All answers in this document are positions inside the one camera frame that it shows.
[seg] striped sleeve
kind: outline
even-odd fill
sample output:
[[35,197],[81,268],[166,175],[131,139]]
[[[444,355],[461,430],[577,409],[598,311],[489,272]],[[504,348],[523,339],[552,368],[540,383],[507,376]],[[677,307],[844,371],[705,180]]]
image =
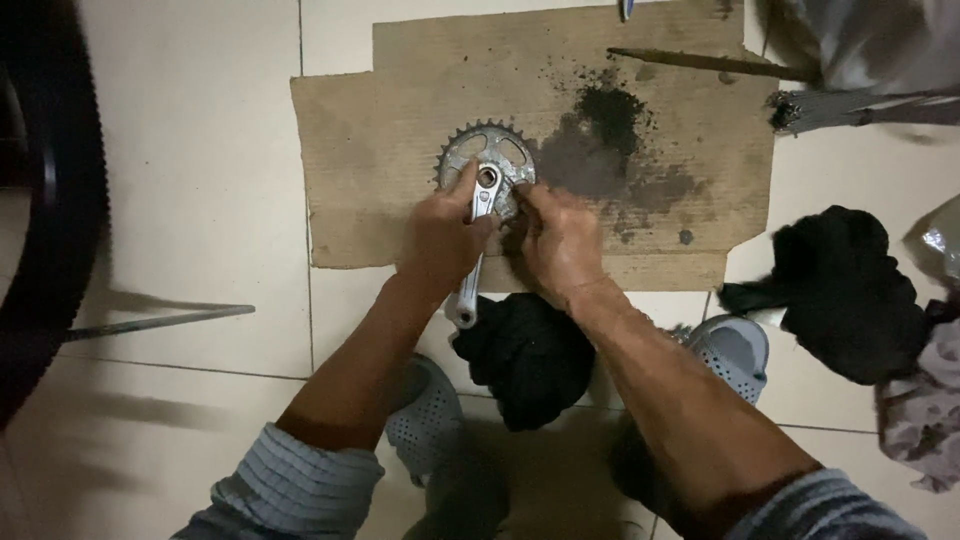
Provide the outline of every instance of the striped sleeve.
[[838,469],[810,473],[746,515],[726,540],[925,540],[889,506],[860,491]]
[[383,474],[371,452],[319,450],[268,424],[236,472],[213,485],[213,504],[174,538],[350,540]]

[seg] black rag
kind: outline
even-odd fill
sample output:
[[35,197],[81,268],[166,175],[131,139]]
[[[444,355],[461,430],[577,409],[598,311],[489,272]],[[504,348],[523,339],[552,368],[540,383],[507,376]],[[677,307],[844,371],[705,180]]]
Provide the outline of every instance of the black rag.
[[928,326],[917,291],[887,255],[875,217],[833,206],[774,233],[774,269],[757,282],[724,283],[735,315],[786,307],[781,327],[827,368],[858,384],[909,376]]
[[553,422],[587,391],[596,351],[570,317],[539,295],[477,299],[477,323],[453,339],[470,378],[487,386],[510,431]]

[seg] hand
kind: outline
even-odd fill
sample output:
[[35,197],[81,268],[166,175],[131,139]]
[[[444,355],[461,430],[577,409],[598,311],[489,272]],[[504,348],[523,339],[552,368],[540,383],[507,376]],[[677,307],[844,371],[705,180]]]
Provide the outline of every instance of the hand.
[[456,185],[417,203],[407,220],[396,273],[431,303],[460,286],[493,233],[492,215],[469,223],[477,171],[477,161],[470,160]]
[[577,288],[606,278],[600,224],[584,200],[563,188],[520,184],[530,226],[523,239],[527,268],[551,297],[567,309]]

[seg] cardboard sheet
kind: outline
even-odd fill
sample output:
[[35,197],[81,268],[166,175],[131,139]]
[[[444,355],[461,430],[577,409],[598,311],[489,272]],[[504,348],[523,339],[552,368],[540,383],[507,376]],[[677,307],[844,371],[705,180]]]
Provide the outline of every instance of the cardboard sheet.
[[[620,25],[609,8],[375,25],[373,72],[295,79],[314,265],[392,263],[410,208],[435,187],[441,145],[455,128],[493,118],[524,130],[541,177],[590,196],[605,227],[605,265],[621,286],[720,283],[729,249],[766,225],[773,135],[762,103],[777,82],[605,52],[656,46],[748,58],[742,6],[668,2],[635,13],[636,25]],[[641,104],[636,151],[617,182],[596,184],[606,165],[570,157],[588,131],[576,112],[585,88]],[[481,290],[521,290],[497,241],[488,255]]]

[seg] bicycle tire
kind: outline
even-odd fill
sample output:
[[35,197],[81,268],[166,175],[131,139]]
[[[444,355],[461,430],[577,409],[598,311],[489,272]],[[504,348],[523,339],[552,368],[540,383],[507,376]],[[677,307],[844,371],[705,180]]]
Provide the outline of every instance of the bicycle tire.
[[103,135],[69,0],[0,0],[0,64],[25,128],[30,224],[0,306],[0,431],[33,392],[84,297],[108,219]]

